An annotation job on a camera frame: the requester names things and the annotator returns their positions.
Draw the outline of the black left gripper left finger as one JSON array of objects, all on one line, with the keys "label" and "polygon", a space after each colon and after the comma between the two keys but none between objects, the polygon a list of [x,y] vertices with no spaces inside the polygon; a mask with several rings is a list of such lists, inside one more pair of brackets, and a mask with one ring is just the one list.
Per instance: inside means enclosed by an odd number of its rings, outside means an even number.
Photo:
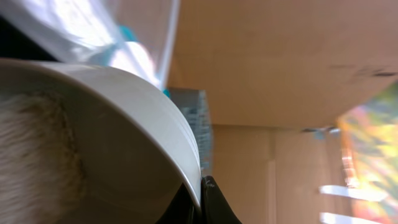
[{"label": "black left gripper left finger", "polygon": [[156,224],[194,224],[195,208],[186,187],[182,184]]}]

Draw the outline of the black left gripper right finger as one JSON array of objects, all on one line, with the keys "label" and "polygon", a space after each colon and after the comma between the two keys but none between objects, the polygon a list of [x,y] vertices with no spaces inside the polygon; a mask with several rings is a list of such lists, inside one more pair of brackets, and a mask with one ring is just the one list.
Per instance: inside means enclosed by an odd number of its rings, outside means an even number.
[{"label": "black left gripper right finger", "polygon": [[242,224],[210,175],[201,181],[201,210],[206,224]]}]

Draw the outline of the grey bowl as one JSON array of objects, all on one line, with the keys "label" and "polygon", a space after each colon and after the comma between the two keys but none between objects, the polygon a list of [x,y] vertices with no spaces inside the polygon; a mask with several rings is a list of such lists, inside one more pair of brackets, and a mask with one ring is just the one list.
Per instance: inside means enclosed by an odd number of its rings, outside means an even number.
[{"label": "grey bowl", "polygon": [[117,68],[1,60],[1,97],[29,93],[59,98],[85,175],[82,201],[57,223],[156,223],[182,184],[198,221],[197,143],[155,86]]}]

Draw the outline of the pile of white rice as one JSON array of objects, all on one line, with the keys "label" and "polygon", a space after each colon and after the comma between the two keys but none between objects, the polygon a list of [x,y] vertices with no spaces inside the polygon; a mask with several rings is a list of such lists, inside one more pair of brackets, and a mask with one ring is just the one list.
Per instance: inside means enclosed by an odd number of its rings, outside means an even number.
[{"label": "pile of white rice", "polygon": [[57,223],[77,208],[86,180],[59,98],[1,97],[1,223]]}]

